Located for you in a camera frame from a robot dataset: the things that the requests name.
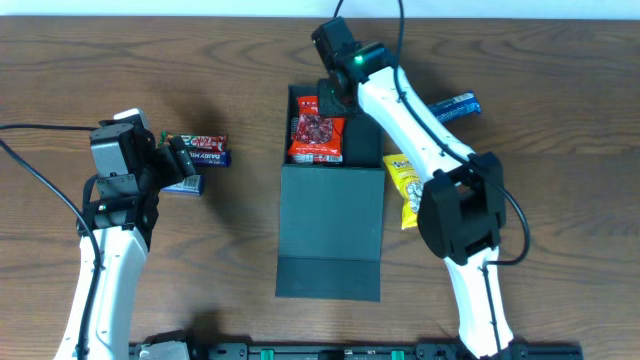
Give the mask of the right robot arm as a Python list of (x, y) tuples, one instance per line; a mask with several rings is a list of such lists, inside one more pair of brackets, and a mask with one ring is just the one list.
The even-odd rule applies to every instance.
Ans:
[(452, 135), (413, 90), (397, 57), (381, 43), (355, 40), (343, 18), (320, 25), (311, 39), (329, 75), (321, 96), (375, 120), (419, 176), (417, 226), (445, 262), (461, 342), (477, 359), (503, 355), (514, 335), (496, 269), (506, 221), (499, 160)]

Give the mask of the blue Oreo wrapper pack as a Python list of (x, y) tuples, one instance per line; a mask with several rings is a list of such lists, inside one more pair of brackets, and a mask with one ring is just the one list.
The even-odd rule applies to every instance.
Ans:
[(482, 108), (473, 91), (430, 104), (427, 108), (440, 123), (446, 123), (471, 114), (481, 114)]

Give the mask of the yellow Hacks candy bag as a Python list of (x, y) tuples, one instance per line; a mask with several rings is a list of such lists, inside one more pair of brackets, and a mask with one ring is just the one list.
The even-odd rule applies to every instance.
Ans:
[(401, 229), (414, 228), (417, 226), (423, 190), (420, 177), (404, 154), (385, 155), (383, 161), (394, 186), (403, 198)]

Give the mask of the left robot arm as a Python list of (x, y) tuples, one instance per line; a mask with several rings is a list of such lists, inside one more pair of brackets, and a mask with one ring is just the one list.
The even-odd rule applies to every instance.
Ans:
[(126, 359), (136, 289), (158, 219), (161, 189), (195, 172), (186, 145), (157, 146), (140, 124), (111, 121), (90, 134), (96, 173), (78, 221), (81, 265), (58, 359)]

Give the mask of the red Hacks candy bag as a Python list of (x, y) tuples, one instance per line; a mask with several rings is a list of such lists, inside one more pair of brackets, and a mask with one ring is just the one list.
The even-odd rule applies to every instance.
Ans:
[(294, 164), (338, 164), (343, 161), (344, 117), (326, 117), (318, 112), (317, 96), (297, 98), (298, 127), (287, 151)]

